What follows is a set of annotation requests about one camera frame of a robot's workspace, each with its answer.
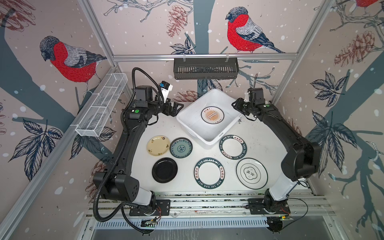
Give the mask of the cream yellow small plate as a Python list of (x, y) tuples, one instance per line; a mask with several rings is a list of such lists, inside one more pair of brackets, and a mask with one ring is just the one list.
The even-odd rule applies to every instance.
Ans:
[(170, 144), (166, 136), (155, 136), (148, 141), (147, 152), (152, 156), (161, 156), (169, 150)]

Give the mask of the orange sunburst plate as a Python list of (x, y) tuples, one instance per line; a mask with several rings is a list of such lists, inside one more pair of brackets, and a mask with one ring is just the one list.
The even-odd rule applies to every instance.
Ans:
[(216, 125), (224, 120), (225, 114), (220, 108), (209, 106), (202, 110), (201, 118), (207, 124)]

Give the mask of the green rim plate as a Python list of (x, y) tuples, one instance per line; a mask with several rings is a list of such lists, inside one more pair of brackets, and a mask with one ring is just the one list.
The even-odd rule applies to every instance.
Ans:
[(208, 190), (216, 189), (224, 183), (225, 169), (218, 160), (203, 158), (195, 165), (194, 178), (200, 187)]
[(230, 160), (240, 160), (248, 151), (245, 141), (236, 135), (224, 136), (219, 142), (219, 149)]

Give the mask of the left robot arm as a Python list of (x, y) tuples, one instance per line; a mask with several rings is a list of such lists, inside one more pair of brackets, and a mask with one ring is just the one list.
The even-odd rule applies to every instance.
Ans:
[[(93, 214), (97, 221), (109, 221), (127, 205), (138, 208), (145, 215), (151, 215), (157, 210), (154, 192), (140, 187), (131, 172), (139, 141), (147, 126), (151, 125), (150, 119), (159, 114), (175, 117), (183, 108), (182, 104), (172, 103), (168, 98), (171, 89), (172, 86), (165, 82), (158, 89), (138, 86), (130, 103), (122, 111), (123, 133), (118, 147), (106, 168), (96, 172), (93, 178), (97, 187)], [(120, 204), (110, 215), (102, 217), (99, 213), (100, 199), (120, 201)]]

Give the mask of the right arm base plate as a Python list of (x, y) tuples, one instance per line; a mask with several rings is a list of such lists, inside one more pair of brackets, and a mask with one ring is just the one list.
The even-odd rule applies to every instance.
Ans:
[(290, 215), (291, 211), (286, 200), (275, 201), (273, 199), (248, 199), (246, 209), (252, 215)]

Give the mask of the green rim plate front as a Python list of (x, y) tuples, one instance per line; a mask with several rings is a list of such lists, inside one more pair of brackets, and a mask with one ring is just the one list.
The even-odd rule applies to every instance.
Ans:
[(203, 158), (195, 165), (194, 178), (200, 187), (208, 190), (216, 189), (224, 183), (225, 169), (218, 160)]

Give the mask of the teal patterned small plate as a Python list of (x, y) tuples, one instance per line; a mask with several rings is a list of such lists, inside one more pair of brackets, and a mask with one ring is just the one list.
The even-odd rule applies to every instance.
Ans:
[(192, 150), (193, 144), (187, 138), (177, 138), (171, 142), (170, 153), (175, 158), (186, 158), (192, 153)]

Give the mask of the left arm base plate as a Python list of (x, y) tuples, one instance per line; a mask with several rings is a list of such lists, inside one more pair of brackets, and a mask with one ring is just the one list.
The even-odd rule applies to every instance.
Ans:
[(170, 200), (156, 200), (148, 206), (138, 205), (132, 207), (129, 212), (130, 217), (151, 217), (151, 216), (168, 216), (170, 214)]

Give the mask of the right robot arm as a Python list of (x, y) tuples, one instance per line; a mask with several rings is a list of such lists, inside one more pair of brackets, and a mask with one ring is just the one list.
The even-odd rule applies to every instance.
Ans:
[(232, 107), (245, 117), (254, 116), (269, 127), (284, 145), (287, 154), (281, 162), (282, 174), (264, 194), (263, 205), (268, 213), (275, 213), (287, 204), (288, 195), (302, 179), (318, 171), (321, 147), (301, 136), (288, 124), (273, 104), (243, 98), (232, 103)]

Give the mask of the white plastic bin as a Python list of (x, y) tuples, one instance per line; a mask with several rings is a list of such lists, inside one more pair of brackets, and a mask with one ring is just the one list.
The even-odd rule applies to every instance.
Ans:
[[(210, 90), (183, 109), (177, 115), (177, 121), (200, 146), (211, 149), (241, 117), (241, 113), (232, 107), (233, 102), (235, 99), (226, 93), (217, 89)], [(218, 107), (224, 112), (225, 118), (221, 123), (211, 125), (202, 120), (201, 112), (209, 106)]]

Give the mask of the horizontal aluminium frame bar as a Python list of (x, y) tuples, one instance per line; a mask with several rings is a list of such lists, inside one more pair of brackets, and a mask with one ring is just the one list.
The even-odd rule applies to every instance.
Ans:
[(155, 61), (171, 61), (173, 59), (197, 59), (197, 58), (237, 58), (238, 60), (289, 60), (293, 61), (298, 58), (297, 53), (256, 53), (256, 54), (181, 54), (181, 55), (114, 55), (113, 60), (120, 62), (155, 62)]

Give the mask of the black round plate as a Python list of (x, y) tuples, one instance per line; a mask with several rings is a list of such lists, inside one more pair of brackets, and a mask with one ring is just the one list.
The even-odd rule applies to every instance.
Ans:
[(158, 160), (152, 168), (152, 176), (158, 183), (165, 184), (172, 181), (178, 173), (178, 165), (171, 158)]

